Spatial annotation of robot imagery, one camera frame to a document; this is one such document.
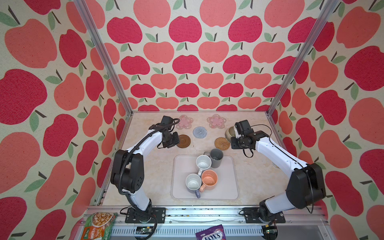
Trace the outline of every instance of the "black mounting plate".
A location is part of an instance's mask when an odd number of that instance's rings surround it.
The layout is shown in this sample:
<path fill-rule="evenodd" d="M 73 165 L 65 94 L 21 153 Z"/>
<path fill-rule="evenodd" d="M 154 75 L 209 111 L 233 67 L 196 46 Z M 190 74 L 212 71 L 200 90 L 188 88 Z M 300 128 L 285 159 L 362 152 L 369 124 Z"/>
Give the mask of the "black mounting plate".
<path fill-rule="evenodd" d="M 125 217 L 125 223 L 142 223 L 138 219 L 135 219 L 133 214 L 134 209 L 128 208 L 127 216 Z M 157 218 L 157 223 L 164 223 L 166 219 L 166 208 L 165 207 L 153 207 L 152 213 Z M 146 223 L 155 223 L 155 220 L 151 218 Z"/>
<path fill-rule="evenodd" d="M 243 208 L 243 211 L 244 213 L 251 213 L 250 215 L 247 214 L 247 215 L 244 215 L 244 218 L 245 218 L 245 222 L 246 223 L 264 223 L 262 222 L 259 217 L 258 217 L 258 210 L 259 208 L 258 207 L 245 207 Z M 283 212 L 279 212 L 276 214 L 276 223 L 285 223 L 285 217 L 284 215 L 281 216 L 281 214 L 283 215 Z"/>

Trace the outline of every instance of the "pink flower coaster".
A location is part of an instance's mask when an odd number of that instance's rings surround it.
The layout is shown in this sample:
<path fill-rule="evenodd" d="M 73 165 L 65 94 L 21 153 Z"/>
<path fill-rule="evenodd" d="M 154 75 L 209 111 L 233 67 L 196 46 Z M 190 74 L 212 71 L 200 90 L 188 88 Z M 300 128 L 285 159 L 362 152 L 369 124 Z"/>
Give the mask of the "pink flower coaster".
<path fill-rule="evenodd" d="M 220 117 L 218 114 L 214 114 L 212 117 L 207 118 L 207 122 L 209 122 L 210 128 L 225 128 L 224 123 L 227 120 L 225 118 Z"/>
<path fill-rule="evenodd" d="M 192 127 L 193 119 L 187 117 L 186 115 L 181 115 L 179 117 L 180 122 L 176 125 L 178 130 L 181 129 L 190 129 Z"/>

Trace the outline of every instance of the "wall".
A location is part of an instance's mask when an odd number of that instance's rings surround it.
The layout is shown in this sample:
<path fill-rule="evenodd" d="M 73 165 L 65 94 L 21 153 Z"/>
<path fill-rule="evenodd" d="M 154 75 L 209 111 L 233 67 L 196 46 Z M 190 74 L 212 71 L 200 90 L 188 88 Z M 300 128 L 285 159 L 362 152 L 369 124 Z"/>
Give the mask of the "wall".
<path fill-rule="evenodd" d="M 320 13 L 312 0 L 98 2 L 134 111 L 267 110 Z"/>
<path fill-rule="evenodd" d="M 277 129 L 288 151 L 322 167 L 337 239 L 384 239 L 384 9 L 344 2 L 327 23 L 332 43 L 306 57 L 309 76 L 276 108 Z"/>
<path fill-rule="evenodd" d="M 126 119 L 74 3 L 39 2 L 0 3 L 1 240 L 72 239 Z"/>

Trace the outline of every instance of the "flower-shaped coaster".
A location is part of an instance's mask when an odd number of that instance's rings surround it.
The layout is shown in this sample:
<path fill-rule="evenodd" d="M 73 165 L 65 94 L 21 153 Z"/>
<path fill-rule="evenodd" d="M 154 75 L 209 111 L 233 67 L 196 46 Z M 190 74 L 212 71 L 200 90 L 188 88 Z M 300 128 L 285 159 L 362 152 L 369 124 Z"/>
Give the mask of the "flower-shaped coaster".
<path fill-rule="evenodd" d="M 209 122 L 210 128 L 225 128 L 224 123 L 227 120 L 225 118 L 220 117 L 218 114 L 214 114 L 212 117 L 207 118 L 207 122 Z"/>
<path fill-rule="evenodd" d="M 207 130 L 204 127 L 196 127 L 193 129 L 193 135 L 197 138 L 205 138 L 207 136 Z"/>
<path fill-rule="evenodd" d="M 193 119 L 187 117 L 186 115 L 180 116 L 180 122 L 176 125 L 176 128 L 178 130 L 181 129 L 190 129 L 192 127 Z"/>

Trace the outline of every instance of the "orange mug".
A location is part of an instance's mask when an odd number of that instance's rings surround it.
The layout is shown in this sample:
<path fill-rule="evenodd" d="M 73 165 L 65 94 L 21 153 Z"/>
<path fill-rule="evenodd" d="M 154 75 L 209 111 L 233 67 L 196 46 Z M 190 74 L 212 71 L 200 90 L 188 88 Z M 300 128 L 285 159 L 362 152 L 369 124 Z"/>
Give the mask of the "orange mug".
<path fill-rule="evenodd" d="M 204 192 L 204 190 L 212 190 L 215 188 L 217 183 L 217 174 L 213 170 L 205 170 L 201 175 L 201 180 L 203 185 L 200 187 L 200 192 Z"/>

